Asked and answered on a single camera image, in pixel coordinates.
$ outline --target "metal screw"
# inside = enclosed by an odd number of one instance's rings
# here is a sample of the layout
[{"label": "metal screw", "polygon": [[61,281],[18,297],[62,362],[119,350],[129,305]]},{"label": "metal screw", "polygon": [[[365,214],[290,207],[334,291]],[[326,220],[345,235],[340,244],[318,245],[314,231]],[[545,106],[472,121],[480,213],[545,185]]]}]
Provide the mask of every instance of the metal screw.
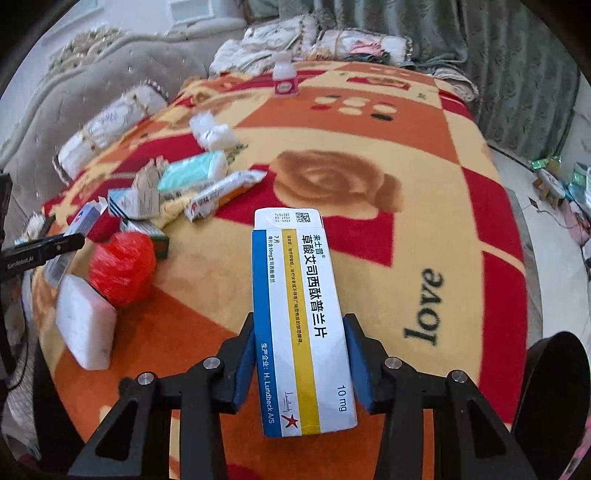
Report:
[{"label": "metal screw", "polygon": [[138,377],[138,383],[140,385],[150,385],[153,381],[154,381],[154,374],[152,374],[150,372],[143,373]]},{"label": "metal screw", "polygon": [[458,383],[465,383],[468,380],[468,376],[462,370],[454,370],[452,372],[452,379]]},{"label": "metal screw", "polygon": [[213,370],[214,368],[217,368],[220,366],[222,362],[220,362],[220,359],[216,356],[211,356],[209,358],[206,358],[203,361],[203,366],[207,369],[207,370]]},{"label": "metal screw", "polygon": [[386,360],[384,360],[386,367],[392,370],[398,370],[402,366],[402,360],[400,360],[397,356],[389,356]]}]

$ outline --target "bed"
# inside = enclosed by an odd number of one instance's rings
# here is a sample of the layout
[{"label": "bed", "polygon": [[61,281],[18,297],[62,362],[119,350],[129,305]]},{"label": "bed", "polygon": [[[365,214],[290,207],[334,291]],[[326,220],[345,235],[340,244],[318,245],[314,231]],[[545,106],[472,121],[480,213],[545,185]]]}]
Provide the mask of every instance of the bed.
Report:
[{"label": "bed", "polygon": [[[447,83],[408,70],[332,61],[297,68],[300,94],[291,99],[273,98],[269,74],[187,82],[169,107],[45,202],[58,233],[84,202],[131,183],[118,174],[160,155],[174,162],[202,152],[188,125],[198,111],[212,111],[239,137],[243,148],[231,170],[267,172],[213,218],[181,218],[166,227],[169,258],[157,269],[151,298],[119,312],[107,371],[78,366],[55,327],[56,292],[35,273],[33,321],[42,359],[83,440],[116,401],[122,377],[184,371],[240,330],[251,310],[254,210],[268,206],[320,211],[342,312],[356,313],[367,335],[420,371],[464,369],[502,420],[512,421],[526,347],[539,335],[537,321],[528,325],[527,285],[536,288],[528,272],[535,260],[466,105]],[[79,252],[74,273],[87,275],[93,248],[89,241]],[[263,478],[283,475],[285,461],[293,478],[308,477],[321,463],[331,475],[367,476],[372,469],[380,430],[375,419],[359,412],[357,429],[304,439],[301,454],[315,460],[302,465],[285,460],[287,445],[273,449],[264,441],[257,408],[251,391],[245,412],[223,420],[229,463]],[[245,432],[252,440],[247,446]],[[37,433],[48,442],[47,432]],[[314,452],[328,451],[327,442],[339,445],[339,457],[355,460],[324,463]]]}]

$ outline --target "escitalopram oxalate tablets box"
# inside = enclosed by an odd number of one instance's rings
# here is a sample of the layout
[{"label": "escitalopram oxalate tablets box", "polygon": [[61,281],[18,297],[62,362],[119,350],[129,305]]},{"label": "escitalopram oxalate tablets box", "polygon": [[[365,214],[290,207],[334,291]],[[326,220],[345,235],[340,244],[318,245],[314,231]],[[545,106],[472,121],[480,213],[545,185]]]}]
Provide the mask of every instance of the escitalopram oxalate tablets box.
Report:
[{"label": "escitalopram oxalate tablets box", "polygon": [[265,435],[355,427],[345,331],[317,210],[255,212],[252,289]]}]

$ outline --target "green box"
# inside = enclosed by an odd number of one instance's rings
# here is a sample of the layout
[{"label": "green box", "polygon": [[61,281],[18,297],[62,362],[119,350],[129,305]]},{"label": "green box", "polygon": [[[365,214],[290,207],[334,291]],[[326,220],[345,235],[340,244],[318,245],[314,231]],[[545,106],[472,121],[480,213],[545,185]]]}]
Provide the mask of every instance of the green box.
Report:
[{"label": "green box", "polygon": [[150,222],[141,220],[121,220],[121,231],[145,233],[152,239],[156,260],[166,260],[168,258],[170,238],[166,233],[156,228]]}]

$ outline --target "small box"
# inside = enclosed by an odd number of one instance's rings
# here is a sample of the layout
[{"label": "small box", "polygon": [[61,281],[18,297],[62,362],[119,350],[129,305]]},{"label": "small box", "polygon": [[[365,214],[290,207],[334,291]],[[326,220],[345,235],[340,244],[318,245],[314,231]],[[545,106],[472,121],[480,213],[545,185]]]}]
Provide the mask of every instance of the small box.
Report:
[{"label": "small box", "polygon": [[252,287],[265,435],[355,427],[345,331],[318,211],[255,212]]},{"label": "small box", "polygon": [[[102,213],[106,210],[107,202],[100,197],[97,202],[87,202],[78,212],[72,223],[64,232],[64,236],[73,235],[74,233],[81,233],[87,236],[99,220]],[[66,271],[72,261],[76,252],[68,252],[58,257],[52,258],[45,264],[43,274],[46,282],[57,288],[61,279],[66,275]]]},{"label": "small box", "polygon": [[108,191],[109,213],[116,217],[143,220],[160,213],[160,194],[152,189],[111,189]]},{"label": "small box", "polygon": [[166,235],[166,233],[157,229],[150,222],[122,220],[121,231],[145,233],[152,239],[156,260],[166,260],[168,258],[168,245],[170,243],[170,238]]}]

